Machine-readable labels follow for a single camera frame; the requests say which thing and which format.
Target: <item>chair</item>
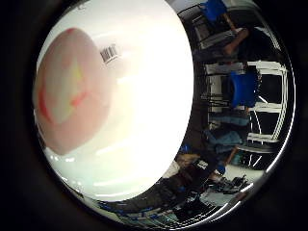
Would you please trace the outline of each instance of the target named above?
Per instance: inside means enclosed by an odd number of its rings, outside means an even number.
[[[237,106],[245,106],[252,108],[257,101],[258,93],[258,75],[256,72],[247,72],[245,74],[237,74],[235,71],[231,71],[227,75],[226,87],[221,90],[221,94],[211,94],[207,92],[203,94],[201,98],[205,100],[211,107],[228,107],[235,108]]]

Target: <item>barcode label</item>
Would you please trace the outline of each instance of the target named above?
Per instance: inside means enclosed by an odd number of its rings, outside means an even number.
[[[116,45],[112,44],[111,46],[104,48],[101,52],[100,52],[103,61],[105,64],[107,64],[108,62],[114,60],[117,57],[117,53],[116,53]]]

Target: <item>person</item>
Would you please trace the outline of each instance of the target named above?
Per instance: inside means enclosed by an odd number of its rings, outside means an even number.
[[[176,175],[179,172],[180,168],[183,169],[188,167],[190,164],[192,164],[199,158],[200,155],[195,153],[179,152],[178,155],[175,157],[175,160],[172,161],[171,165],[162,176],[162,178],[168,179],[171,176]]]
[[[243,28],[233,36],[207,47],[194,50],[192,59],[196,63],[214,64],[219,61],[253,62],[278,61],[282,62],[281,52],[273,47],[270,37],[255,27]]]
[[[210,113],[210,121],[220,122],[219,128],[205,129],[207,148],[217,154],[231,151],[236,144],[246,142],[250,116],[247,111],[229,110],[222,113]]]

